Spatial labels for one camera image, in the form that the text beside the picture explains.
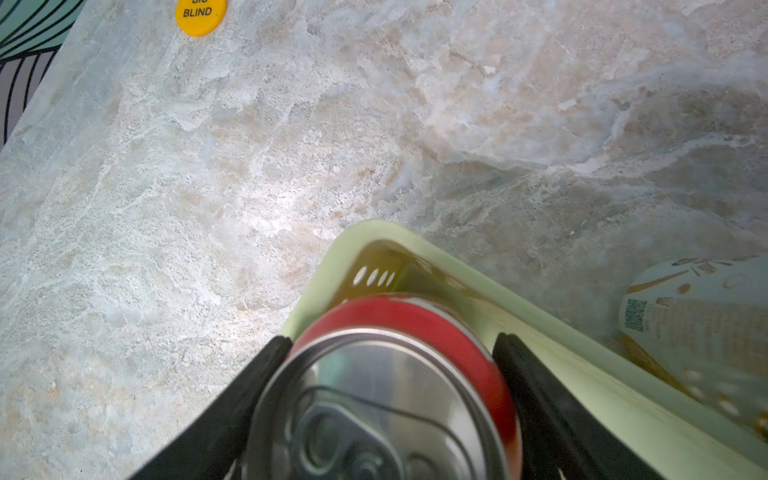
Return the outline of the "green gold-top can back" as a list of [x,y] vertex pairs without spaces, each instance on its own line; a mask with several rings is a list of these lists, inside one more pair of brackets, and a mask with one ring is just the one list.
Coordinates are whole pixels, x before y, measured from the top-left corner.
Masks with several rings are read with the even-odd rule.
[[687,257],[640,274],[620,304],[630,360],[767,438],[767,258]]

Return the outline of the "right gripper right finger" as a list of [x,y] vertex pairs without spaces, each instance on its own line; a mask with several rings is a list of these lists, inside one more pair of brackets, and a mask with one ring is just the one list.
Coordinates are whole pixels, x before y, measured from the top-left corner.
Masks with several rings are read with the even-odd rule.
[[524,479],[659,479],[607,430],[516,335],[497,336],[493,359],[520,421]]

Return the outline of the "red cola can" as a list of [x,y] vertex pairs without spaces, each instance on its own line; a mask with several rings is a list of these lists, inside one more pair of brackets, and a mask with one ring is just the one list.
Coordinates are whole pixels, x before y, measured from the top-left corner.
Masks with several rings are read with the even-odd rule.
[[512,396],[488,349],[436,303],[346,302],[296,340],[261,394],[246,479],[518,479]]

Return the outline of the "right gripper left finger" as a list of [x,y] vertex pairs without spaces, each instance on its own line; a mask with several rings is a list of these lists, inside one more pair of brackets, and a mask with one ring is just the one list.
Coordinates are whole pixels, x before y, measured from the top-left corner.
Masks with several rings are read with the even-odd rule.
[[293,342],[273,337],[224,391],[134,479],[222,479],[246,444],[254,408]]

